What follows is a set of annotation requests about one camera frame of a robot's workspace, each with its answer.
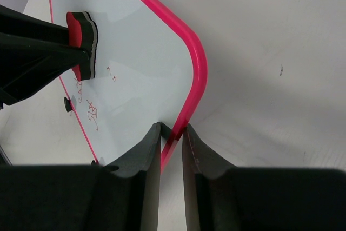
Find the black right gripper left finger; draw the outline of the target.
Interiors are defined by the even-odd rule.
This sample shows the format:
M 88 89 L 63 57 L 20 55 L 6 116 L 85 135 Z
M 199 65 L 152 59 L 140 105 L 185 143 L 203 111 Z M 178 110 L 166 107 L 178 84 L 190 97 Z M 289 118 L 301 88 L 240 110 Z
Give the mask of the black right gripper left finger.
M 161 126 L 106 166 L 1 166 L 1 230 L 156 230 Z

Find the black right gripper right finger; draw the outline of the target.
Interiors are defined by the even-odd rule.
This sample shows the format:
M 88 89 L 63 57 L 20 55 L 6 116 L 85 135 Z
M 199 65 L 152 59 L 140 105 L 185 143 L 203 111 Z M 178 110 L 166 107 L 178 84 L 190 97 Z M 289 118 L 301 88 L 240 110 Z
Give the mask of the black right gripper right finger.
M 345 230 L 345 172 L 237 167 L 183 133 L 187 230 Z

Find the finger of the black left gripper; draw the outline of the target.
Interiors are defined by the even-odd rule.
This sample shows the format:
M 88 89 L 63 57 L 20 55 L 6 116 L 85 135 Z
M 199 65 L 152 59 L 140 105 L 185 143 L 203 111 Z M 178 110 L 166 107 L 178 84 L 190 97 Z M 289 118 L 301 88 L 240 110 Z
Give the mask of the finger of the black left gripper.
M 90 63 L 85 50 L 1 33 L 1 103 L 25 100 L 84 62 Z
M 1 33 L 69 45 L 68 28 L 30 17 L 2 5 Z

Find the red bone shaped eraser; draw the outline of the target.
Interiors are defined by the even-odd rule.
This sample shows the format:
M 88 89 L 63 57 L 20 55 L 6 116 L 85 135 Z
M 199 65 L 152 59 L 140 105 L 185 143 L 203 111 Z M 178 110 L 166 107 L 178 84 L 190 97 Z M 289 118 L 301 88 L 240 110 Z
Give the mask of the red bone shaped eraser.
M 84 51 L 88 60 L 72 68 L 78 81 L 95 78 L 98 29 L 90 14 L 86 11 L 67 12 L 66 22 L 69 31 L 69 45 Z

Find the pink framed whiteboard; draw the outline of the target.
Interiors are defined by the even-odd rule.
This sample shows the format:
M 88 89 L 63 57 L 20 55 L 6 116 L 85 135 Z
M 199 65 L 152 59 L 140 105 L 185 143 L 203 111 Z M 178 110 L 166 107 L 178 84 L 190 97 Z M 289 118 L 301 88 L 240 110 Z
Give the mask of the pink framed whiteboard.
M 53 23 L 87 11 L 97 25 L 95 78 L 60 77 L 95 160 L 113 162 L 161 122 L 166 166 L 207 84 L 198 36 L 159 0 L 49 1 Z

